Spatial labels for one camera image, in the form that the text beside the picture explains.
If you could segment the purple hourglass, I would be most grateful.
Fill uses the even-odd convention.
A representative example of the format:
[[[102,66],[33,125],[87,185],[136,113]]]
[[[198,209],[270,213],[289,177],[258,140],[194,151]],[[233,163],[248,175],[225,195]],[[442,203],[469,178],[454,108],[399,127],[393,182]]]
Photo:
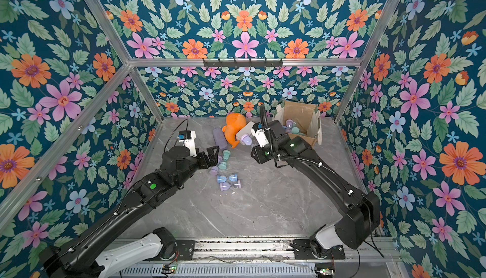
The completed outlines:
[[[211,169],[210,169],[210,174],[212,176],[217,176],[218,175],[218,172],[219,172],[219,165],[221,164],[221,161],[223,160],[223,157],[221,155],[218,156],[218,160],[216,162],[216,165],[213,166]]]
[[[286,126],[287,129],[290,129],[291,130],[293,127],[296,127],[296,123],[293,120],[288,119],[286,121],[285,126]]]

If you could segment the teal hourglass front pair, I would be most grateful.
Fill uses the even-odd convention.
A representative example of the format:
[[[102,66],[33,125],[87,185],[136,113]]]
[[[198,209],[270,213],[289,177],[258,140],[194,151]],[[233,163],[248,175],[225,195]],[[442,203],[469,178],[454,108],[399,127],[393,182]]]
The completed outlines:
[[[300,134],[301,130],[298,127],[295,126],[291,129],[291,132],[292,132],[292,134],[297,135],[297,134]]]

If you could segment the purple hourglass second row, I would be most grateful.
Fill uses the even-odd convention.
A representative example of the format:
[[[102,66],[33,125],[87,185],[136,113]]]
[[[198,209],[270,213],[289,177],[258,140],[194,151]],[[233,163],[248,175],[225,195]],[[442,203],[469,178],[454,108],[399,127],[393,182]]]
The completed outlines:
[[[232,188],[241,188],[241,180],[238,180],[235,183],[228,183],[228,182],[220,183],[221,191],[227,191]]]

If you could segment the purple hourglass third row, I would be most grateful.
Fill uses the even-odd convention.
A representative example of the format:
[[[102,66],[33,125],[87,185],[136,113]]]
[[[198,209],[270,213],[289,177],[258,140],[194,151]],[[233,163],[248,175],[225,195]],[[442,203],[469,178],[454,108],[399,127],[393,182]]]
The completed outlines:
[[[251,146],[252,143],[253,143],[253,140],[251,138],[251,135],[248,135],[248,134],[244,134],[241,138],[241,143],[246,145],[246,146]]]

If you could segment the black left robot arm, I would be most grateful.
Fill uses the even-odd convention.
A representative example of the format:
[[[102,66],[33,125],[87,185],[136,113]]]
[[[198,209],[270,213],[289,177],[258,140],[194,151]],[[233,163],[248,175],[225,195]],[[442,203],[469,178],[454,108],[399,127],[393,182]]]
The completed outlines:
[[[98,260],[102,252],[140,218],[158,208],[183,188],[197,170],[214,167],[218,146],[197,151],[175,146],[162,156],[158,170],[144,176],[124,199],[80,236],[61,247],[48,246],[39,260],[48,277],[100,277],[107,267]]]

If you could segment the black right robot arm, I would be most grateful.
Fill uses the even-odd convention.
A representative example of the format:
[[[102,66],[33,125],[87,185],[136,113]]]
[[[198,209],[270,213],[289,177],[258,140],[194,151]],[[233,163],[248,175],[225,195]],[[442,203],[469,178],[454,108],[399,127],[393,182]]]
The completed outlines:
[[[291,138],[278,121],[262,120],[255,127],[258,144],[251,156],[258,164],[273,160],[286,162],[308,177],[334,203],[342,218],[324,225],[310,237],[310,250],[322,258],[336,246],[353,250],[372,237],[380,223],[380,201],[374,193],[364,193],[348,183],[326,164],[301,137]]]

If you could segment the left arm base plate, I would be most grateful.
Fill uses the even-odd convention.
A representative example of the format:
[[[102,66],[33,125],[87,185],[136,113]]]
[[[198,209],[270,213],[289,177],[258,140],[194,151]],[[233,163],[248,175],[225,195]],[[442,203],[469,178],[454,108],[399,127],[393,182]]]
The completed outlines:
[[[152,260],[164,262],[192,260],[195,246],[194,240],[175,240],[163,245],[161,251]]]

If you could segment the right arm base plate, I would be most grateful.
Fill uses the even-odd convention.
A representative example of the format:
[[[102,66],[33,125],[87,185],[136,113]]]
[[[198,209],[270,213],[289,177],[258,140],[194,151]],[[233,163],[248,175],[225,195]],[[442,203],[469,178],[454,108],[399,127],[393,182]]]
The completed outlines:
[[[296,239],[290,247],[294,250],[296,260],[344,260],[346,258],[343,246],[324,249],[315,240],[310,239]]]

